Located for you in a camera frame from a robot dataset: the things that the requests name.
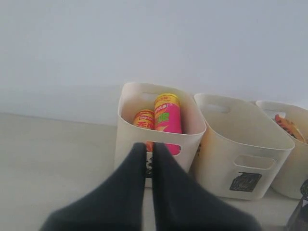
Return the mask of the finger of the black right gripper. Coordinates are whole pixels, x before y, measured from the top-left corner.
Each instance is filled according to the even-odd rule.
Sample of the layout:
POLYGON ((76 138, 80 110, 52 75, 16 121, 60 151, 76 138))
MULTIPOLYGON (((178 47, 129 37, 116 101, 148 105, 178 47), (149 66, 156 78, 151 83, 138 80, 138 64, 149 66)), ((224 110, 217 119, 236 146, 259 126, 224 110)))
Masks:
POLYGON ((308 231, 308 180, 304 181, 300 192, 302 198, 287 222, 287 231, 308 231))

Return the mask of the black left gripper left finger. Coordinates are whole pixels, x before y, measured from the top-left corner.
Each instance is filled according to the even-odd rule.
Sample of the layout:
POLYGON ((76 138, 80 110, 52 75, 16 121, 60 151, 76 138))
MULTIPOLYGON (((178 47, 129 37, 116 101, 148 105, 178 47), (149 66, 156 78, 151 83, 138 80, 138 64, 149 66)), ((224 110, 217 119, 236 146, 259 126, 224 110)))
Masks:
POLYGON ((140 231, 146 145, 135 143, 122 164, 95 190, 54 211, 42 231, 140 231))

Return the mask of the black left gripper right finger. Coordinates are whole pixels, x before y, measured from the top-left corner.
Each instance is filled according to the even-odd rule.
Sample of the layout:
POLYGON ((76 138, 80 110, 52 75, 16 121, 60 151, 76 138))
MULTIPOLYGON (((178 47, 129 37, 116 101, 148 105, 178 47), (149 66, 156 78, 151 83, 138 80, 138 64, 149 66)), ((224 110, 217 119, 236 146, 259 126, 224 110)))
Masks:
POLYGON ((257 220, 204 190, 163 143, 153 151, 153 201, 158 231, 260 231, 257 220))

